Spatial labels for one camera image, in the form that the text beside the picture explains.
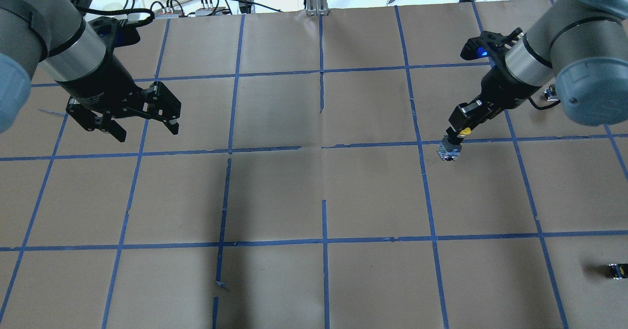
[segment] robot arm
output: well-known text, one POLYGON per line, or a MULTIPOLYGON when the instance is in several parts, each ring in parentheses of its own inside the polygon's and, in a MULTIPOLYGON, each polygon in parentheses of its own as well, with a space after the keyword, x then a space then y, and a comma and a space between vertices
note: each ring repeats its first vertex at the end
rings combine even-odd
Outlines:
POLYGON ((585 126, 628 119, 628 37, 621 21, 628 0, 558 0, 526 34, 484 31, 460 56, 489 56, 495 66, 480 95, 456 106, 438 154, 457 159, 477 126, 520 106, 556 76, 556 94, 567 117, 585 126))
POLYGON ((8 68, 0 74, 0 132, 25 103, 41 62, 69 92, 66 111, 85 130, 123 142, 126 131, 114 119, 139 116, 177 134, 180 101, 159 81, 139 88, 113 55, 116 46, 137 41, 126 20, 101 17, 88 24, 68 0, 0 0, 0 66, 8 68))

